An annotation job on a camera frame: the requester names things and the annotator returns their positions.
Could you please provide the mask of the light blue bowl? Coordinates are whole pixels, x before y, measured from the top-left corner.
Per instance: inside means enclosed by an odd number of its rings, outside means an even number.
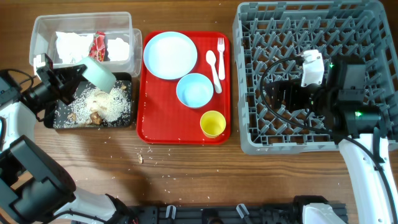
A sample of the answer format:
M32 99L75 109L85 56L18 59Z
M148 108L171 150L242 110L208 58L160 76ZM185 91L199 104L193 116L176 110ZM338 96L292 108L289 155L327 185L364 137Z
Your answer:
M176 95L184 106L201 108L207 105L214 94L213 84L201 73L190 73L182 77L176 86Z

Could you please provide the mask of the green bowl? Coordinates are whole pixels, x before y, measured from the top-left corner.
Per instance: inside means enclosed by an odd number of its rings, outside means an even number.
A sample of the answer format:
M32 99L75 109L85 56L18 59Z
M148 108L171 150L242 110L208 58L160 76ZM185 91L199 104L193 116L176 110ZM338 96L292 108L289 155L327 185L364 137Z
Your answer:
M101 63L91 57L86 57L77 65L85 65L83 77L105 93L110 93L116 83L114 74Z

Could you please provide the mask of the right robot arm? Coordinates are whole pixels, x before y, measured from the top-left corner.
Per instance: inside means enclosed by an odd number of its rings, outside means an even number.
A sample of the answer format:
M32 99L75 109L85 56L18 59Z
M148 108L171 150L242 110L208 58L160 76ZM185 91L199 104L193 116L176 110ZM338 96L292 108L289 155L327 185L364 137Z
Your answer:
M378 106L365 105L365 62L355 56L337 55L327 66L317 50L293 60L300 63L300 79L266 83L280 59L266 68L259 81L264 106L275 117L284 105L304 109L325 119L325 129L292 122L315 133L331 136L348 168L360 223L397 223L397 187L389 162L387 128Z

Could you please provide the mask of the white plastic spoon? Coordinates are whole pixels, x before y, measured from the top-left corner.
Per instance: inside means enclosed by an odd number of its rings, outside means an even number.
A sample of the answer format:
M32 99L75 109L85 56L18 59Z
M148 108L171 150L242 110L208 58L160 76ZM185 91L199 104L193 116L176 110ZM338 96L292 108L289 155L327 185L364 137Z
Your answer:
M213 76L213 83L216 93L222 93L222 87L220 83L220 79L218 78L218 74L215 68L216 57L212 50L208 50L206 52L206 62L211 67L211 72Z

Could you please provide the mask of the yellow cup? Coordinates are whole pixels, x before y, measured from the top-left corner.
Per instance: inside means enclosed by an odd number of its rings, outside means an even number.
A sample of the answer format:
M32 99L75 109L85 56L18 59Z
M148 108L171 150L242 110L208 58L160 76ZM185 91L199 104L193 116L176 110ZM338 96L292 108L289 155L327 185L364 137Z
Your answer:
M226 119L219 111L207 111L200 118L200 127L208 138L217 138L226 129Z

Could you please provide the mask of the pink plastic fork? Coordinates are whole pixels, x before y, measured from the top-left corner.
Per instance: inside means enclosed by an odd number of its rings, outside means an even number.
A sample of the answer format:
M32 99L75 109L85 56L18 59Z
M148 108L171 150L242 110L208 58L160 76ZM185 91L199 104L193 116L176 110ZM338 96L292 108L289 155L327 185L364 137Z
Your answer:
M225 51L224 38L220 37L218 39L217 49L219 53L218 77L220 80L224 80L226 77L225 66L224 66L224 51Z

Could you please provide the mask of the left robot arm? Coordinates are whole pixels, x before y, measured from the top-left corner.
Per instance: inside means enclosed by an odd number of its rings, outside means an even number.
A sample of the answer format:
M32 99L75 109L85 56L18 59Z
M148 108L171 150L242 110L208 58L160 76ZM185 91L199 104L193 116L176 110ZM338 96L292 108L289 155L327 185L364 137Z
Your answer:
M26 90L9 69L1 70L1 208L17 223L137 223L138 214L120 199L75 185L69 173L34 142L37 113L61 100L71 103L83 80L105 90L115 77L87 63L67 68L43 65L41 82Z

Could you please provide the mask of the red snack wrapper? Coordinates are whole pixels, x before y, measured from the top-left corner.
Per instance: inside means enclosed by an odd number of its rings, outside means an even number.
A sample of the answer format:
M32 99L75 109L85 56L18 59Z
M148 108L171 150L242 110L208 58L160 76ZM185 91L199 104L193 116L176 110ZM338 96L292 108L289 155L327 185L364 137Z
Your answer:
M97 31L90 46L88 56L103 62L106 55L105 33Z

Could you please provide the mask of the large light blue plate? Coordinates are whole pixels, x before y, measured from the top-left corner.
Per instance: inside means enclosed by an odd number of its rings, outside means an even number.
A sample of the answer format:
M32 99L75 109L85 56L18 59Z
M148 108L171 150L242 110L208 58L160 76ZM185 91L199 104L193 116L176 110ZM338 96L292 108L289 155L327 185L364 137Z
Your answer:
M196 65L198 50L194 42L180 32L161 32L144 47L144 65L155 77L176 80L189 74Z

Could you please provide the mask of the white napkin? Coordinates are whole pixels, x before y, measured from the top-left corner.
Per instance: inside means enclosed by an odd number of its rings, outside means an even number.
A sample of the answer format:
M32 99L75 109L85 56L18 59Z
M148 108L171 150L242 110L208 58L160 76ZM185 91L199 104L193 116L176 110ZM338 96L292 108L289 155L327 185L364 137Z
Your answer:
M77 63L87 57L94 39L93 34L56 32L56 48L62 64Z
M109 39L107 43L108 58L110 61L123 61L129 58L130 45L121 38Z

